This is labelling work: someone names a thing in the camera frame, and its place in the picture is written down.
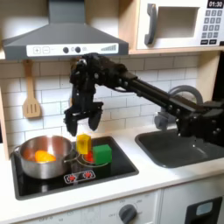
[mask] green block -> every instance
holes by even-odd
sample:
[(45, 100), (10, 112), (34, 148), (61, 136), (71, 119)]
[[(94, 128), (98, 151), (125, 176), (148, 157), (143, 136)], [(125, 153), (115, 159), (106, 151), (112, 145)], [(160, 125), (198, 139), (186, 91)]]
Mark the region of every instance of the green block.
[(93, 147), (93, 153), (96, 165), (103, 165), (112, 162), (112, 150), (107, 144)]

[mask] cooking pot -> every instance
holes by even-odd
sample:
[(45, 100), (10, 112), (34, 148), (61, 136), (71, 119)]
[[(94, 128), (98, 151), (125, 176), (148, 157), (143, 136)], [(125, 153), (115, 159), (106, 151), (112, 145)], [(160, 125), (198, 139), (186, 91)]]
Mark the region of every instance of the cooking pot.
[[(15, 152), (26, 175), (35, 179), (52, 179), (67, 172), (69, 162), (77, 158), (72, 143), (62, 136), (38, 136), (24, 142)], [(47, 151), (56, 157), (52, 162), (36, 162), (36, 151)]]

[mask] wooden spatula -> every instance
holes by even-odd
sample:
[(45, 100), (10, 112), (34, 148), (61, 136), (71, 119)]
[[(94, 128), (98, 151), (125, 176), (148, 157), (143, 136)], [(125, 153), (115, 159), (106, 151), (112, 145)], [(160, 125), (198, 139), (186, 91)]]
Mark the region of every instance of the wooden spatula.
[(24, 116), (26, 118), (40, 116), (40, 106), (34, 97), (33, 82), (32, 82), (32, 61), (24, 60), (24, 72), (27, 86), (27, 99), (23, 105)]

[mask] microwave door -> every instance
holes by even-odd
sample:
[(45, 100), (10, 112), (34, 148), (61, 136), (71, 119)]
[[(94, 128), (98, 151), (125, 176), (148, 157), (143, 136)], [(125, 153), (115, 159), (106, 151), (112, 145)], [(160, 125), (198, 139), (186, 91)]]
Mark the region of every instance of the microwave door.
[(137, 49), (200, 46), (207, 4), (162, 2), (141, 1)]

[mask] countertop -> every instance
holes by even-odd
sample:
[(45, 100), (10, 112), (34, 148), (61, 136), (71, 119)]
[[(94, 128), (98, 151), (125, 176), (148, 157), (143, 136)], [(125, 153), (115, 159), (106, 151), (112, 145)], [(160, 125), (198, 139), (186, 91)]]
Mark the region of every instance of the countertop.
[(139, 170), (138, 175), (35, 199), (15, 198), (11, 161), (0, 163), (0, 223), (25, 221), (224, 173), (224, 158), (175, 169), (165, 169), (154, 164), (136, 144), (135, 137), (155, 130), (148, 126), (92, 135), (112, 136)]

